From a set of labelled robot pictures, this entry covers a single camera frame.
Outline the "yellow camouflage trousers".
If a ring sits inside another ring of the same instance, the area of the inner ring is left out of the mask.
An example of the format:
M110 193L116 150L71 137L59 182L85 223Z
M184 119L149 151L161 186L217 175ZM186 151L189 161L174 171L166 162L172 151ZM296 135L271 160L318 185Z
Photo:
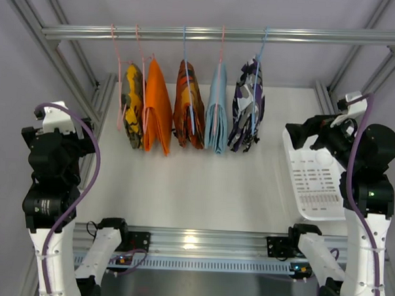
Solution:
M122 101L126 102L124 128L133 149L143 149L143 94L141 69L131 63L124 74Z

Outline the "plain orange trousers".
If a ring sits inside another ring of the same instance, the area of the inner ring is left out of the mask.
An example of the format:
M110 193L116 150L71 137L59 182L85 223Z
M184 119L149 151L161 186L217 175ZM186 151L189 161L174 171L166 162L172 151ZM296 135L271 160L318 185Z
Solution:
M165 156L168 156L170 153L173 113L164 75L156 59L152 59L149 65L145 95L144 119L147 124L145 125L143 148L150 151L157 139L162 145L162 152Z

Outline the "blue hanger of orange camouflage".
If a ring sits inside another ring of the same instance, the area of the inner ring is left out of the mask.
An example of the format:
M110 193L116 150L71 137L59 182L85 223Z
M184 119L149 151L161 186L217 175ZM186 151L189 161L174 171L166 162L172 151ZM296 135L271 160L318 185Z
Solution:
M187 49L186 49L186 26L182 27L182 33L183 33L183 61L184 61L184 66L185 66L185 77L187 81L187 89L188 89L188 94L189 94L189 114L190 114L190 119L191 119L191 129L192 129L192 135L195 134L196 132L196 127L195 127L195 119L194 119L194 111L193 111L193 96L191 92L191 83L189 79L189 67L188 67L188 62L187 62Z

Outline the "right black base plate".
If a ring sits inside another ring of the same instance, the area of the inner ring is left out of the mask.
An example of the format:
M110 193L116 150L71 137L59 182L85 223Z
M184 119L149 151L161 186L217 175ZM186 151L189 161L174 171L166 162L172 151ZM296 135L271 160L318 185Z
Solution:
M268 257L287 259L295 255L292 241L288 237L268 236L266 243Z

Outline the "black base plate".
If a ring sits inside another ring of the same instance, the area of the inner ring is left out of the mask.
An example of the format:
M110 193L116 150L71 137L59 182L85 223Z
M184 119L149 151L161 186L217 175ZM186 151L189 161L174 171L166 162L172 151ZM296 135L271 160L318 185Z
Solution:
M150 238L150 232L130 231L128 232L126 240L124 241L124 251L130 251L135 249L143 249L145 251L149 251Z
M288 237L268 236L266 243L268 257L287 259L295 255L292 241Z

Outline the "white plastic basket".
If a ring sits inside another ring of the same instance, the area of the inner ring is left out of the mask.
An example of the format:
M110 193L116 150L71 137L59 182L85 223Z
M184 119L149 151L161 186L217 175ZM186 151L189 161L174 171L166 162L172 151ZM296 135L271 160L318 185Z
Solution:
M282 133L297 209L309 221L344 221L339 182L345 170L327 149L310 149L316 139L309 137L301 149L295 150L289 132Z

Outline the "purple camouflage trousers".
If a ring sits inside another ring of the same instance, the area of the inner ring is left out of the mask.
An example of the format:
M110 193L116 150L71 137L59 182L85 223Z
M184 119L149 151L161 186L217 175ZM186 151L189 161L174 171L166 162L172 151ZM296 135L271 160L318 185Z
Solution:
M240 149L248 152L259 141L259 125L265 112L263 90L261 63L252 58L242 67L233 97L233 127L227 145L235 153Z

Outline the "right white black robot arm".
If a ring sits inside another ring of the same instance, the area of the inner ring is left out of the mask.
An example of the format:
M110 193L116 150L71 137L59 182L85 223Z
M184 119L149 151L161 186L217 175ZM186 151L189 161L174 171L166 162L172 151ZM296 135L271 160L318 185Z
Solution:
M311 150L325 149L344 168L339 190L348 233L346 268L338 265L315 225L296 224L290 236L318 280L318 296L386 296L385 242L395 198L386 171L395 158L395 132L382 124L334 120L317 115L285 128L295 150L315 137Z

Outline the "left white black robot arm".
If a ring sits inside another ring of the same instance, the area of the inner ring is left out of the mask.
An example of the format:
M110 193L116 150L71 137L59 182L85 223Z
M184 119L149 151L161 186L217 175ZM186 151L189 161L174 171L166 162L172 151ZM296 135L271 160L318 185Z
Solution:
M73 231L79 198L79 159L94 152L90 138L79 138L71 117L53 110L41 128L23 128L32 186L22 209L35 248L39 296L101 296L101 281L112 253L127 240L123 218L105 218L79 267L73 260Z

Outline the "aluminium hanging rail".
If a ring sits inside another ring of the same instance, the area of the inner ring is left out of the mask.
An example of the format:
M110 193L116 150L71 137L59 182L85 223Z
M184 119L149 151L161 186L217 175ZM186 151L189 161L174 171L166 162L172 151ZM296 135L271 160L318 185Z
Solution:
M395 46L395 31L378 29L278 29L278 28L193 28L148 26L46 26L41 29L48 40L134 40L141 41L228 41L238 43L297 43L357 46Z

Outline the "pink hanger of blue trousers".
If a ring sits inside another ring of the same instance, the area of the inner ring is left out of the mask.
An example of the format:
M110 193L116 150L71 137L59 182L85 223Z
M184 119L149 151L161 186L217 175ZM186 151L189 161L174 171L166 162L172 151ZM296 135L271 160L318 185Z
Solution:
M218 63L218 70L217 70L217 86L216 86L216 102L214 106L214 131L213 136L215 137L217 134L217 119L218 119L218 103L219 103L219 89L220 89L220 77L221 77L221 66L223 61L223 44L225 42L225 26L221 29L221 44L219 50L219 63Z

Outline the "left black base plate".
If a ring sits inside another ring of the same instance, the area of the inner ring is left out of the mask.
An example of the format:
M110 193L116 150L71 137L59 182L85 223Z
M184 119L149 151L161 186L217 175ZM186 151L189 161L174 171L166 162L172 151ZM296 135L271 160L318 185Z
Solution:
M124 241L124 251L130 251L135 249L143 249L145 251L149 251L150 238L150 232L130 231L128 232L126 240Z

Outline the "light blue trousers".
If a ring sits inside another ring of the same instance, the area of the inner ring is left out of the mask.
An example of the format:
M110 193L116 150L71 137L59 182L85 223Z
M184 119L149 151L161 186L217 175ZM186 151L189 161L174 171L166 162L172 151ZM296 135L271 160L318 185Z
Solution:
M224 62L221 62L218 63L212 77L204 133L205 149L211 147L214 153L220 155L227 148L226 89L227 70Z

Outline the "front aluminium frame rail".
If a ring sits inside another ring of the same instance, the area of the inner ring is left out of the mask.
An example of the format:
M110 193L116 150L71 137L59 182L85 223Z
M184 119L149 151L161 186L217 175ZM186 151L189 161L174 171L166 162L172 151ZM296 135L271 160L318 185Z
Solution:
M151 255L202 258L266 259L267 237L286 234L174 229L130 226L131 232L149 232Z

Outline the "orange camouflage trousers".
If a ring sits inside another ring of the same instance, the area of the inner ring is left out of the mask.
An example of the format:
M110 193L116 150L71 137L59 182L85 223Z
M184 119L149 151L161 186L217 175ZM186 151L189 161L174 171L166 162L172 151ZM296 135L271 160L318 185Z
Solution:
M174 102L174 135L181 147L189 141L196 149L204 148L205 109L200 95L195 70L191 63L182 60L176 83Z

